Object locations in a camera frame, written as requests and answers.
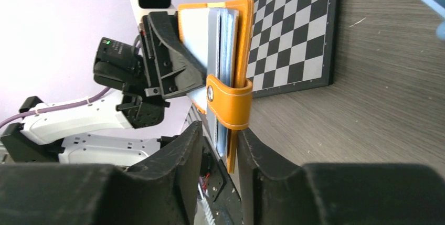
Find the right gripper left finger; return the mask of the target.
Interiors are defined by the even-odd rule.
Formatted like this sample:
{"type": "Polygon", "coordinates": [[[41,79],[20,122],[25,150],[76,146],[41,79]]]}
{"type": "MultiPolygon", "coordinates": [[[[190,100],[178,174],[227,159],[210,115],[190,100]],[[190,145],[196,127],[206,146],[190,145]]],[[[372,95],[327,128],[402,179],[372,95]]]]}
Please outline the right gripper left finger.
{"type": "Polygon", "coordinates": [[[194,121],[172,142],[131,166],[129,224],[193,224],[202,162],[203,128],[194,121]]]}

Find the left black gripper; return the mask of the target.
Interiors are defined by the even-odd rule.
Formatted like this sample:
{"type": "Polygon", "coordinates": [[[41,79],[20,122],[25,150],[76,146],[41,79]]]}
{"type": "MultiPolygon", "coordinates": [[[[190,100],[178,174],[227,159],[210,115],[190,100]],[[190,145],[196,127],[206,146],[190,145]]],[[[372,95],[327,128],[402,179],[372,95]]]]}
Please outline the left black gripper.
{"type": "Polygon", "coordinates": [[[182,97],[205,86],[206,68],[180,41],[175,15],[150,12],[143,16],[140,36],[147,97],[182,97]]]}

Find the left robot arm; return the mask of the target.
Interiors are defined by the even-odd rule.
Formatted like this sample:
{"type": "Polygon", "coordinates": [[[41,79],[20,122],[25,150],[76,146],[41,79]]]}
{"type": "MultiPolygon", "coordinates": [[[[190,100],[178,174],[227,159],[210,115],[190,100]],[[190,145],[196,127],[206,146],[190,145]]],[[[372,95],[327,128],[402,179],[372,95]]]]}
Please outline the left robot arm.
{"type": "Polygon", "coordinates": [[[160,124],[170,100],[205,84],[205,67],[179,38],[178,12],[149,12],[129,45],[101,39],[93,78],[104,88],[84,99],[48,104],[28,97],[1,123],[1,143],[16,162],[68,162],[74,145],[90,145],[91,132],[160,124]]]}

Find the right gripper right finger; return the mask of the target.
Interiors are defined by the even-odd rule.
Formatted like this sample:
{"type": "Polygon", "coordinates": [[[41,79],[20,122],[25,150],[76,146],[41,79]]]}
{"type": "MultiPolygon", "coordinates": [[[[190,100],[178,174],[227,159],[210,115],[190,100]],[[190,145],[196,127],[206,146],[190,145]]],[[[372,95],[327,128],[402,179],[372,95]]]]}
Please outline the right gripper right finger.
{"type": "Polygon", "coordinates": [[[300,166],[264,144],[251,129],[238,133],[244,224],[304,224],[300,166]]]}

